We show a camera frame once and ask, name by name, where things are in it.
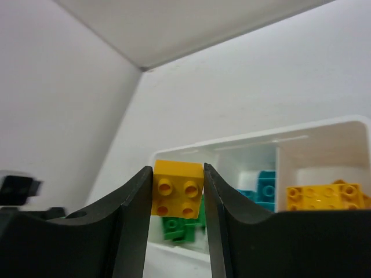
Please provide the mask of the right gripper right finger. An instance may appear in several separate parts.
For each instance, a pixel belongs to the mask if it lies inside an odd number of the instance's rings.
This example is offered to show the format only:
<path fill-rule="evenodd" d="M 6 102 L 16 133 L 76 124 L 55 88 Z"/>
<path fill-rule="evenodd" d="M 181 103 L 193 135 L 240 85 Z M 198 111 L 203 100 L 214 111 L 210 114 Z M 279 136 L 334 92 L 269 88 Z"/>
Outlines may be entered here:
<path fill-rule="evenodd" d="M 370 211 L 273 213 L 204 172 L 213 277 L 370 276 Z"/>

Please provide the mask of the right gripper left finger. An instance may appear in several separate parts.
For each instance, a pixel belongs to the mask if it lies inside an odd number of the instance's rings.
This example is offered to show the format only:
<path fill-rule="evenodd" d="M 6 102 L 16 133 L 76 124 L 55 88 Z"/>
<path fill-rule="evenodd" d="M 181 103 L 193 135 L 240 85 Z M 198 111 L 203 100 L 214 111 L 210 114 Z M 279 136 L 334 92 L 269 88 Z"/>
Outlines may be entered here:
<path fill-rule="evenodd" d="M 64 218 L 1 211 L 2 277 L 142 277 L 152 205 L 150 166 Z"/>

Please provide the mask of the blue lego brick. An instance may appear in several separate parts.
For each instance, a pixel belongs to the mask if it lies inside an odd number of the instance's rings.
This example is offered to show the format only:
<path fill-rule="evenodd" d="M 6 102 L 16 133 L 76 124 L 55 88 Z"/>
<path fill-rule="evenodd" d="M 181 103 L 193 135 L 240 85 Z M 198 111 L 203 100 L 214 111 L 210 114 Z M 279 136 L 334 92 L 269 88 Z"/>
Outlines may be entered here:
<path fill-rule="evenodd" d="M 275 211 L 276 171 L 246 171 L 238 179 L 237 191 L 259 206 Z"/>

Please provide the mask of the green lego brick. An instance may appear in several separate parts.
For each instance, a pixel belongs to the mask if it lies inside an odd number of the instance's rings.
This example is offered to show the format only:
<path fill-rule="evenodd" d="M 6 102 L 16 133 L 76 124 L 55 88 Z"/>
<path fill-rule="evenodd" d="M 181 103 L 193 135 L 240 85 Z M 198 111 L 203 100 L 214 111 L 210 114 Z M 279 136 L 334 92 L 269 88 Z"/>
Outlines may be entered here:
<path fill-rule="evenodd" d="M 200 228 L 205 233 L 206 214 L 204 196 L 201 198 L 201 206 L 197 219 L 162 217 L 163 238 L 177 244 L 193 243 L 195 241 L 196 228 Z"/>

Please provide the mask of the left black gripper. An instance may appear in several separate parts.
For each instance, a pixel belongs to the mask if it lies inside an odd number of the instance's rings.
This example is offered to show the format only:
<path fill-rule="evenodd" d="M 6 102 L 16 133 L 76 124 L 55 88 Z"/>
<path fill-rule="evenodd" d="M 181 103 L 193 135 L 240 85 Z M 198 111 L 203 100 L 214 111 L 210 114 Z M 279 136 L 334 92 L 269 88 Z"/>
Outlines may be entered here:
<path fill-rule="evenodd" d="M 56 218 L 64 218 L 66 211 L 63 207 L 51 207 L 47 210 L 21 210 L 18 207 L 1 207 L 1 222 L 9 220 L 15 215 L 26 215 L 37 220 L 48 221 Z"/>

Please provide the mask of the small yellow lego brick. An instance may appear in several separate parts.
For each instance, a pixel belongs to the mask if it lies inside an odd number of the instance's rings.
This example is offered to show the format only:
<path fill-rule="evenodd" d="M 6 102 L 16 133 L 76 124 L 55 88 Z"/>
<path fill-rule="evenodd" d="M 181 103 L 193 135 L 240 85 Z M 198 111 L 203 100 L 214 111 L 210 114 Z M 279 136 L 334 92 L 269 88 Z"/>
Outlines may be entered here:
<path fill-rule="evenodd" d="M 151 214 L 159 217 L 198 218 L 203 183 L 201 164 L 157 160 L 153 173 Z"/>

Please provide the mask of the white divided container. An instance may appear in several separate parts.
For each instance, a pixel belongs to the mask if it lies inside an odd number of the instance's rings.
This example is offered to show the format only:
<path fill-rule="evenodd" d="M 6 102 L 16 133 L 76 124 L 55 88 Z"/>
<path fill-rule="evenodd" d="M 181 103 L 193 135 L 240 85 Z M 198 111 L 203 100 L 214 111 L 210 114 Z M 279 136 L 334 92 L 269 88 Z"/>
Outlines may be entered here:
<path fill-rule="evenodd" d="M 337 180 L 370 193 L 370 119 L 364 116 L 301 123 L 164 149 L 157 160 L 209 163 L 235 189 L 255 190 L 261 171 L 274 171 L 275 210 L 286 209 L 286 188 Z"/>

